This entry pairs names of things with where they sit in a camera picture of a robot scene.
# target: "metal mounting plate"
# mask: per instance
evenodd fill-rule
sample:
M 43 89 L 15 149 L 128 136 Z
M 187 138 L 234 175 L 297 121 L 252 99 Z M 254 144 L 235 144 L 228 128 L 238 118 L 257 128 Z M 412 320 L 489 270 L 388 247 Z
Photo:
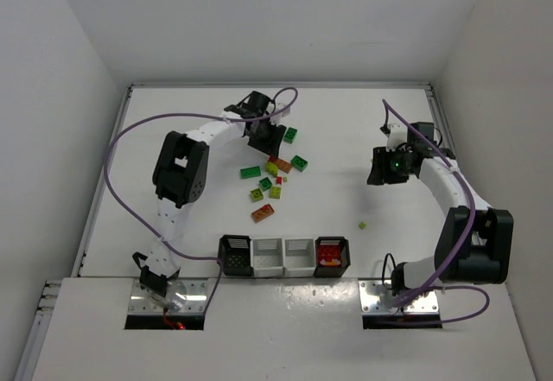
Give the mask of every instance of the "metal mounting plate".
M 176 279 L 181 290 L 175 294 L 178 302 L 171 302 L 168 308 L 170 316 L 192 316 L 204 313 L 207 300 L 207 279 Z M 138 279 L 132 283 L 127 315 L 162 315 L 166 306 L 158 301 L 140 284 Z
M 397 310 L 391 306 L 393 297 L 391 291 L 378 280 L 359 280 L 359 298 L 361 311 L 364 316 L 405 316 L 412 314 L 440 316 L 440 307 L 435 292 L 429 292 L 426 296 L 420 296 L 404 310 Z

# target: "white panel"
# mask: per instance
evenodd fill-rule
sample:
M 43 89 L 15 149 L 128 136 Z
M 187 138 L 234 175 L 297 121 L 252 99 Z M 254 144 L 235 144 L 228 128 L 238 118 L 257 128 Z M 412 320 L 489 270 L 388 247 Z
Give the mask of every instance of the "white panel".
M 66 0 L 0 0 L 0 379 L 68 276 L 122 93 Z
M 123 84 L 434 78 L 474 0 L 68 0 Z
M 269 95 L 276 89 L 261 89 Z M 247 88 L 137 88 L 124 126 L 175 111 L 219 114 Z M 206 188 L 194 203 L 180 245 L 193 256 L 214 256 L 223 234 L 300 238 L 345 236 L 352 265 L 346 276 L 378 276 L 385 253 L 413 261 L 434 252 L 444 217 L 431 192 L 416 178 L 406 184 L 366 185 L 372 148 L 385 146 L 381 99 L 387 98 L 407 120 L 431 120 L 423 89 L 302 88 L 283 122 L 298 129 L 294 144 L 281 155 L 308 161 L 304 172 L 290 171 L 280 200 L 252 203 L 250 191 L 263 178 L 240 180 L 241 168 L 264 166 L 267 156 L 239 139 L 210 152 Z M 163 138 L 186 132 L 203 121 L 172 118 L 146 124 L 124 137 L 111 168 L 113 186 L 135 210 L 156 224 L 156 195 L 151 175 Z M 255 224 L 251 212 L 270 203 L 275 214 Z M 360 230 L 358 224 L 367 226 Z M 82 276 L 138 276 L 131 255 L 147 253 L 154 237 L 105 191 L 92 232 Z M 217 276 L 215 262 L 181 261 L 181 276 Z
M 354 280 L 226 279 L 204 331 L 125 331 L 131 284 L 64 281 L 33 380 L 533 379 L 503 285 L 486 287 L 487 312 L 448 329 L 364 331 Z M 446 318 L 483 302 L 438 296 Z
M 439 85 L 463 172 L 514 217 L 508 282 L 540 379 L 553 379 L 552 6 L 479 0 Z

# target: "black bin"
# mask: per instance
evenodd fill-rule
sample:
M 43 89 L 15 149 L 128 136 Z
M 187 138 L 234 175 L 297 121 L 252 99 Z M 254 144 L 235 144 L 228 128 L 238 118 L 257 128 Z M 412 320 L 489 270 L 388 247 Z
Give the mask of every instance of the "black bin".
M 314 277 L 341 277 L 349 267 L 349 242 L 344 237 L 319 237 L 315 240 Z
M 219 258 L 226 276 L 252 277 L 250 254 L 251 240 L 248 236 L 225 234 L 219 240 Z

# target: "white wall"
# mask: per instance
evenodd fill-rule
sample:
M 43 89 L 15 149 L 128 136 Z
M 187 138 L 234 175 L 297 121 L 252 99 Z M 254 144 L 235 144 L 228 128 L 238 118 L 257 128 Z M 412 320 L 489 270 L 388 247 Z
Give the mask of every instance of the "white wall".
M 514 216 L 509 288 L 536 374 L 553 379 L 553 0 L 478 0 L 438 93 L 463 171 Z
M 67 0 L 111 74 L 137 80 L 424 80 L 474 0 Z
M 67 276 L 118 92 L 66 0 L 0 0 L 0 379 Z

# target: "wall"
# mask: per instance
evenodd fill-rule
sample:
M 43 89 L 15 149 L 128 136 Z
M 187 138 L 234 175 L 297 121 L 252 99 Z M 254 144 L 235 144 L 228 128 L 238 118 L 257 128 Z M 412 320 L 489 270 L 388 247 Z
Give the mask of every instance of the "wall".
M 67 0 L 120 86 L 428 81 L 475 0 Z
M 463 171 L 515 219 L 508 279 L 540 379 L 553 379 L 553 0 L 478 0 L 438 83 Z
M 66 0 L 0 0 L 0 379 L 67 276 L 123 92 Z

